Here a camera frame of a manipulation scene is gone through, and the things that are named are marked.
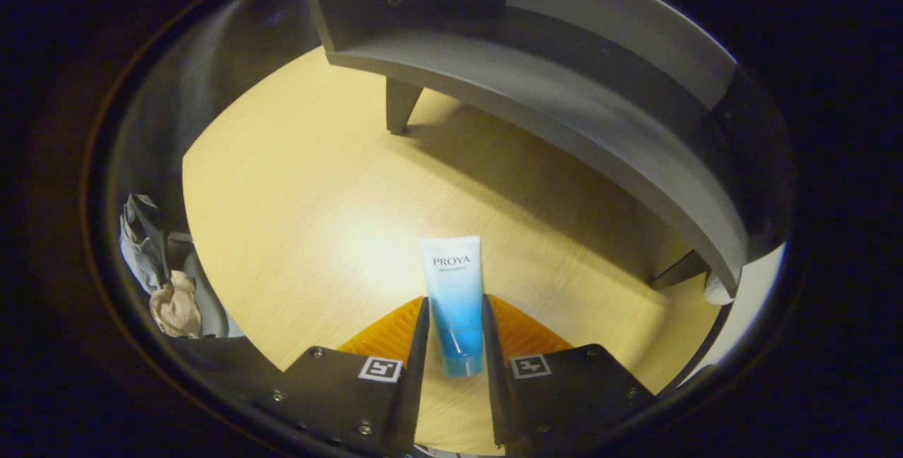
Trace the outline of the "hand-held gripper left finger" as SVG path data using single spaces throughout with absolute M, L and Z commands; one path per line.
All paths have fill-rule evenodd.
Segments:
M 330 454 L 410 457 L 430 328 L 430 300 L 422 297 L 403 361 L 310 346 L 253 406 Z

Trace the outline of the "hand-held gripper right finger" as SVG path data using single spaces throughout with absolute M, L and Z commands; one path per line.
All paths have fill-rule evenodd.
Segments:
M 485 295 L 488 398 L 507 457 L 588 455 L 657 399 L 599 344 L 506 356 L 497 316 Z

